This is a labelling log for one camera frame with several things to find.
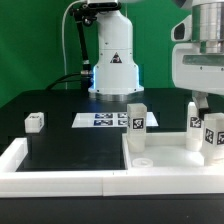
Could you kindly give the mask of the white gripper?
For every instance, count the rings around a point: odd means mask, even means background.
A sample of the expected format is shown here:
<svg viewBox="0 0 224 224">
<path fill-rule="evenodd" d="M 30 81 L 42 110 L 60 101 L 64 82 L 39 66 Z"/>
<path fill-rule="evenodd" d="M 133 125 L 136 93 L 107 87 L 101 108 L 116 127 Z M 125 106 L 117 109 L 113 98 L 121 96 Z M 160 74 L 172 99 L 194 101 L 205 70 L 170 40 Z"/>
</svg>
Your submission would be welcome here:
<svg viewBox="0 0 224 224">
<path fill-rule="evenodd" d="M 176 44 L 172 80 L 178 88 L 193 90 L 198 117 L 204 119 L 210 112 L 207 93 L 224 95 L 224 54 L 201 54 L 196 44 Z"/>
</svg>

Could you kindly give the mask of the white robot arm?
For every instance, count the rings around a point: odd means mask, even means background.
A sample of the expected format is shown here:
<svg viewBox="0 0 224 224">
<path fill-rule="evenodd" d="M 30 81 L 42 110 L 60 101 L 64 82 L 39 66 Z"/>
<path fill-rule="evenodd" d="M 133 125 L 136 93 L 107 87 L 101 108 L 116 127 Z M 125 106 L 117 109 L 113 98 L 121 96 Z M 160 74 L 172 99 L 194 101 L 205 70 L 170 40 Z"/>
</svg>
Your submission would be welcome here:
<svg viewBox="0 0 224 224">
<path fill-rule="evenodd" d="M 131 0 L 87 0 L 98 20 L 99 59 L 90 96 L 124 100 L 141 92 L 133 60 L 133 26 L 119 8 Z M 191 12 L 171 30 L 174 85 L 192 92 L 197 114 L 210 112 L 207 96 L 224 95 L 224 0 L 173 0 Z"/>
</svg>

